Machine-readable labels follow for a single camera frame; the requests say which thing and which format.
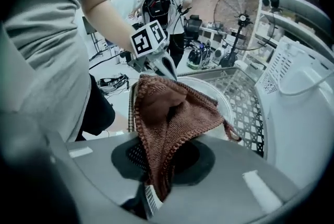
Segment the brown knitted cloth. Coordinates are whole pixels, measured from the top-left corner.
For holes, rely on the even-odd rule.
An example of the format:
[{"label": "brown knitted cloth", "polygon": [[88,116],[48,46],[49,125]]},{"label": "brown knitted cloth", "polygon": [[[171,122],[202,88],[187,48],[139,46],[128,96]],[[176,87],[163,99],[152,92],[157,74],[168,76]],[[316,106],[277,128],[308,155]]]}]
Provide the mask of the brown knitted cloth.
[{"label": "brown knitted cloth", "polygon": [[217,110],[217,101],[159,76],[140,76],[135,123],[150,168],[147,183],[154,186],[161,201],[171,189],[171,160],[182,144],[222,123],[229,139],[236,140],[231,135],[233,127]]}]

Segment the metal grid rack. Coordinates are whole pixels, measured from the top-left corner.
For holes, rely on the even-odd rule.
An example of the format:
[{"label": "metal grid rack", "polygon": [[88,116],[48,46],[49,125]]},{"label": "metal grid rack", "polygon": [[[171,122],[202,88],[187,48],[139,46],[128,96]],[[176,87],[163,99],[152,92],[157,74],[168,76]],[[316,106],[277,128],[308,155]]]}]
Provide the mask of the metal grid rack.
[{"label": "metal grid rack", "polygon": [[[264,125],[262,109],[257,97],[255,82],[242,70],[236,67],[217,68],[179,74],[178,77],[195,77],[211,83],[227,97],[233,110],[233,126],[243,139],[241,145],[264,156]],[[130,91],[129,132],[135,131],[133,104],[136,84]]]}]

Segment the shelf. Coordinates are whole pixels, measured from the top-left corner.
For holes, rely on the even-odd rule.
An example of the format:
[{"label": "shelf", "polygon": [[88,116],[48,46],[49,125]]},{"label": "shelf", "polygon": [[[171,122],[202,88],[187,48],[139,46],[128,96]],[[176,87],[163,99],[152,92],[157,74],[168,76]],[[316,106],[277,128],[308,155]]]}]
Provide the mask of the shelf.
[{"label": "shelf", "polygon": [[318,7],[305,0],[280,0],[280,8],[290,10],[316,25],[331,37],[331,20]]},{"label": "shelf", "polygon": [[259,56],[257,56],[256,54],[249,52],[248,55],[250,57],[253,57],[255,60],[257,60],[260,64],[263,64],[265,66],[265,68],[267,68],[268,63],[266,63],[262,58],[260,58]]},{"label": "shelf", "polygon": [[264,34],[260,34],[260,33],[258,33],[258,32],[256,32],[255,35],[256,35],[256,36],[259,36],[259,37],[261,37],[261,38],[264,38],[264,39],[265,39],[264,42],[266,42],[267,44],[268,44],[268,43],[272,43],[272,44],[274,44],[274,45],[278,45],[278,41],[275,40],[275,39],[273,39],[273,38],[270,38],[269,36],[266,36],[266,35],[264,35]]},{"label": "shelf", "polygon": [[[273,14],[268,11],[261,11],[262,14],[266,15],[270,22],[274,22]],[[275,14],[275,24],[282,27],[286,31],[292,33],[300,40],[309,45],[312,49],[322,54],[324,57],[334,62],[333,51],[315,34],[307,30],[306,28],[298,25],[297,23],[284,18],[280,15]]]}]

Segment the black pants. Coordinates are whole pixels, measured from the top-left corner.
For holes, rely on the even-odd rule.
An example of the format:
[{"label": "black pants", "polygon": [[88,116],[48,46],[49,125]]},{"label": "black pants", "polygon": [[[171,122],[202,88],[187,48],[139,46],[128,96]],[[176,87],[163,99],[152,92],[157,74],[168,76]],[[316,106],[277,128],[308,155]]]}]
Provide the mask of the black pants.
[{"label": "black pants", "polygon": [[184,33],[171,34],[168,51],[174,61],[175,67],[177,67],[184,52]]},{"label": "black pants", "polygon": [[95,78],[90,75],[92,87],[88,104],[84,114],[79,134],[76,141],[85,140],[82,131],[92,135],[99,135],[109,127],[115,120],[115,111],[112,105],[106,100],[96,84]]}]

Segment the backpack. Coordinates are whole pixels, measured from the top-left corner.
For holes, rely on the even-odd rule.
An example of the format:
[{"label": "backpack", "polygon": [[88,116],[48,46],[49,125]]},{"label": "backpack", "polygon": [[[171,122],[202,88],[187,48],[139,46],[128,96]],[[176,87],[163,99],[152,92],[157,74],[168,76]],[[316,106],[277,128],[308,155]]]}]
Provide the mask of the backpack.
[{"label": "backpack", "polygon": [[142,5],[144,25],[158,20],[162,29],[166,30],[171,20],[171,6],[177,6],[175,0],[144,0]]}]

